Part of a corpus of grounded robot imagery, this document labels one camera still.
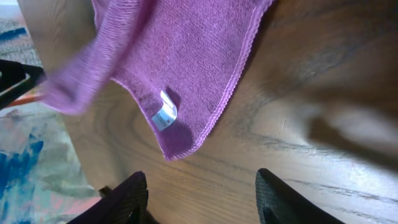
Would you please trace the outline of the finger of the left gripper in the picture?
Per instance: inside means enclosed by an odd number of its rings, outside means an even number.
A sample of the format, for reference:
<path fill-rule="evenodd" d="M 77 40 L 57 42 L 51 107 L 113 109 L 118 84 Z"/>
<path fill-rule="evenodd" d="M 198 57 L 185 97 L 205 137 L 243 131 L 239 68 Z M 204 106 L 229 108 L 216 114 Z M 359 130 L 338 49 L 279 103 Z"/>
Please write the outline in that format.
<path fill-rule="evenodd" d="M 1 60 L 1 109 L 11 106 L 44 80 L 42 67 Z"/>

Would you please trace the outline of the purple cloth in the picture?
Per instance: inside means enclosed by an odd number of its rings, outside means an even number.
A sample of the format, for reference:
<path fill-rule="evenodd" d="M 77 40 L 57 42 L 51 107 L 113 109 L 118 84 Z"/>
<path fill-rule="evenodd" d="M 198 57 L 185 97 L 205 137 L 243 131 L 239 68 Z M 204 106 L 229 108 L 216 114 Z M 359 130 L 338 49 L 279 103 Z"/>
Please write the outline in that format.
<path fill-rule="evenodd" d="M 92 5 L 96 37 L 47 77 L 44 103 L 80 114 L 114 81 L 135 99 L 166 159 L 195 152 L 226 108 L 271 1 Z"/>

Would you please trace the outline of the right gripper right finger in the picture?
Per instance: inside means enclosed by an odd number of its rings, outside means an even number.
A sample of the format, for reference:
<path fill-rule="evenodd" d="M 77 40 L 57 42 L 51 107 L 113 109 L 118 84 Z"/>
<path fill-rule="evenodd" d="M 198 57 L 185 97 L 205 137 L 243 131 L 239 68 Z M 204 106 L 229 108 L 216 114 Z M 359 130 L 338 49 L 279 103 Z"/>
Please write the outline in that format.
<path fill-rule="evenodd" d="M 343 224 L 320 209 L 270 170 L 256 173 L 256 205 L 259 221 L 265 224 Z"/>

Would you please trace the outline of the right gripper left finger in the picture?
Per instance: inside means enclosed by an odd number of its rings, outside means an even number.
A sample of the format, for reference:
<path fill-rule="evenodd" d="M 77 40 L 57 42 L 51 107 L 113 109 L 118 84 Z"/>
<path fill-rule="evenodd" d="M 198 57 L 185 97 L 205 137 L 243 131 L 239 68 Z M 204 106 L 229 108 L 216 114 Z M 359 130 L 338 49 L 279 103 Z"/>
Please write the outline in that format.
<path fill-rule="evenodd" d="M 68 224 L 140 224 L 146 222 L 146 176 L 135 172 Z"/>

